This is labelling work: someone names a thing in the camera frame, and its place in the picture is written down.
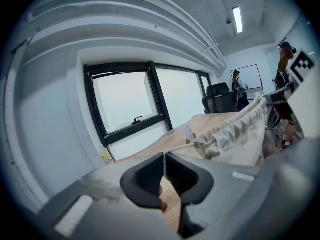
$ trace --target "wooden table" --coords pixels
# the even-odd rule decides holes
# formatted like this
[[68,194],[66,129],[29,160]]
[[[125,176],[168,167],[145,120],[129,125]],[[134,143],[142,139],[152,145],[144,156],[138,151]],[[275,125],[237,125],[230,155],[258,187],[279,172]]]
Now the wooden table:
[[[144,157],[157,153],[166,153],[172,148],[180,147],[186,145],[186,137],[184,133],[184,128],[190,126],[193,133],[198,137],[207,133],[213,127],[219,125],[223,121],[234,116],[236,112],[233,113],[221,113],[221,114],[202,114],[194,116],[189,122],[184,125],[168,132],[162,136],[158,141],[156,141],[151,146],[146,149],[124,159],[117,161],[117,163],[128,160],[135,159],[137,157]],[[184,153],[184,155],[192,156],[196,158],[202,158],[199,153],[194,148],[190,148]],[[171,183],[166,179],[162,178],[162,195],[160,199],[167,203],[167,210],[164,216],[169,221],[169,224],[178,231],[179,221],[180,221],[180,211],[181,211],[181,199],[177,192],[171,185]]]

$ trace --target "sticker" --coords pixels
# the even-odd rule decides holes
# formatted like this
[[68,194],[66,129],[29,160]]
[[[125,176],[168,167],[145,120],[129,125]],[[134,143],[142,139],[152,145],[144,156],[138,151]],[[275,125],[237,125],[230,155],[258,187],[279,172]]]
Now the sticker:
[[247,181],[247,182],[254,182],[255,181],[254,176],[248,175],[248,174],[245,174],[242,172],[237,172],[237,171],[233,172],[232,177],[239,179],[239,180]]
[[190,144],[195,139],[195,134],[189,125],[184,129],[184,136],[187,144]]
[[101,157],[107,165],[113,164],[115,162],[107,149],[104,151]]

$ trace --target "ceiling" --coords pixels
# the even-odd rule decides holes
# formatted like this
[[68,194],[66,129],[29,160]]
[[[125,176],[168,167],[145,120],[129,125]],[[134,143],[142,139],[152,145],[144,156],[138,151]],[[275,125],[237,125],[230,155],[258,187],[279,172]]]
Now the ceiling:
[[[219,43],[222,55],[258,45],[269,44],[273,38],[263,17],[265,0],[171,0],[188,12]],[[243,32],[237,33],[232,8],[240,7]]]

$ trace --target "floor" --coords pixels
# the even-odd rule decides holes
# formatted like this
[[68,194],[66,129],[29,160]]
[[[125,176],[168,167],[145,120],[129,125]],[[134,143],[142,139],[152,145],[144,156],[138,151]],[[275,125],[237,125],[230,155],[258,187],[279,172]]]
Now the floor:
[[[271,112],[271,107],[268,107],[268,115],[270,114],[270,112]],[[283,140],[284,129],[287,123],[288,123],[287,120],[281,120],[279,125],[276,128],[271,130],[267,130],[267,129],[265,130],[264,141],[262,145],[264,159],[266,159],[271,155],[276,155],[283,152],[280,149],[280,147],[282,148],[281,141]],[[302,132],[296,131],[293,137],[292,144],[294,145],[295,143],[298,143],[303,138],[304,138],[304,134]]]

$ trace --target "black office chair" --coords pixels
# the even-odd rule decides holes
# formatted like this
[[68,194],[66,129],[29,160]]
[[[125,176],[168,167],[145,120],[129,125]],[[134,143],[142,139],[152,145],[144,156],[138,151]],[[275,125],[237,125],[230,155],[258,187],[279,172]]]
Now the black office chair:
[[206,88],[207,96],[217,96],[225,93],[230,93],[230,89],[226,82],[210,85]]
[[208,114],[236,112],[237,94],[227,92],[220,95],[207,96],[202,104]]

